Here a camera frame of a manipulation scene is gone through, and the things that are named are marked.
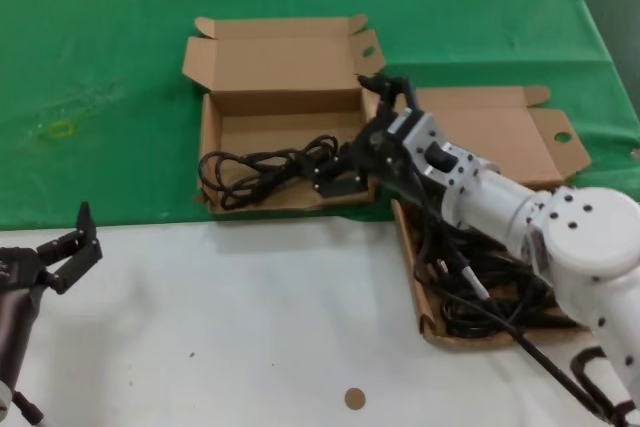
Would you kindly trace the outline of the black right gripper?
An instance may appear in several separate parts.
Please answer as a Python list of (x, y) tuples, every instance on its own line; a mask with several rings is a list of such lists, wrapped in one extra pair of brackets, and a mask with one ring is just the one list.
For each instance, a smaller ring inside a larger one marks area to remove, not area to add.
[(422, 187), (416, 181), (410, 156), (401, 143), (388, 132), (398, 118), (397, 99), (404, 106), (417, 109), (415, 90), (407, 77), (386, 74), (356, 75), (364, 90), (367, 113), (377, 113), (356, 135), (350, 154), (337, 154), (319, 162), (312, 169), (314, 190), (323, 198), (337, 198), (369, 191), (368, 178), (403, 199), (420, 203)]

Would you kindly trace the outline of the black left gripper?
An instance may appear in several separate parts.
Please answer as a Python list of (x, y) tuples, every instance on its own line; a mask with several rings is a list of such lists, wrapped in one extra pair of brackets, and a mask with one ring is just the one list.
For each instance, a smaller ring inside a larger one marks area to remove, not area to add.
[(102, 259), (89, 203), (80, 204), (75, 229), (36, 250), (1, 249), (1, 292), (49, 287), (62, 295)]

